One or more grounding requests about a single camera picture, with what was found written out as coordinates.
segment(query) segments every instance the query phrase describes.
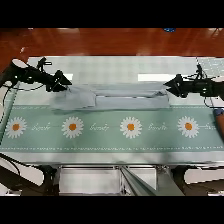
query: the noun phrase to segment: daisy print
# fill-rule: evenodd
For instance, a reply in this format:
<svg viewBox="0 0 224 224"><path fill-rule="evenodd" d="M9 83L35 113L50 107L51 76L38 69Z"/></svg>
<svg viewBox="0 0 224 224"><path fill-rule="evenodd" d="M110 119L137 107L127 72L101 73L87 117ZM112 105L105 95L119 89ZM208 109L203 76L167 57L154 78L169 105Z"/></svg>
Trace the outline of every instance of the daisy print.
<svg viewBox="0 0 224 224"><path fill-rule="evenodd" d="M194 138L199 133L199 127L194 118L182 117L179 119L177 127L182 132L182 135L188 138Z"/></svg>
<svg viewBox="0 0 224 224"><path fill-rule="evenodd" d="M139 136L141 134L142 125L140 121L134 117L126 117L120 125L121 129L120 131L123 132L123 135L126 136L126 138L135 138L136 136Z"/></svg>
<svg viewBox="0 0 224 224"><path fill-rule="evenodd" d="M63 135L65 135L66 138L75 138L82 134L83 126L83 121L78 117L69 117L65 122L63 122Z"/></svg>
<svg viewBox="0 0 224 224"><path fill-rule="evenodd" d="M6 126L6 135L8 138L17 138L26 130L26 121L22 117L11 119Z"/></svg>

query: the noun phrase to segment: folded cloth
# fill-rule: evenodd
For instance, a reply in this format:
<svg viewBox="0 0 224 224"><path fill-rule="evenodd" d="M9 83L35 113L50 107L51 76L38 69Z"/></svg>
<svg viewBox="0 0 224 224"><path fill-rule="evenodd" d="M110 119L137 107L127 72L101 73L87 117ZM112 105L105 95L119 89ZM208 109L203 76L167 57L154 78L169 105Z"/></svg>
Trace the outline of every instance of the folded cloth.
<svg viewBox="0 0 224 224"><path fill-rule="evenodd" d="M169 108L162 83L73 85L55 94L53 109L61 110L150 110Z"/></svg>

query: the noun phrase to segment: garment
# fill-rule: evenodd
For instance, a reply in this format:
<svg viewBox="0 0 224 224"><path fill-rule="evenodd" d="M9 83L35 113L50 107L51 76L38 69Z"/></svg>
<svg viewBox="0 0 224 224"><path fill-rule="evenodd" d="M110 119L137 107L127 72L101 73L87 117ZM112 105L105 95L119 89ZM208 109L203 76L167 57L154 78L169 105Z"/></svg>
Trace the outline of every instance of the garment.
<svg viewBox="0 0 224 224"><path fill-rule="evenodd" d="M73 85L55 94L51 108L60 110L148 110L169 108L162 83Z"/></svg>

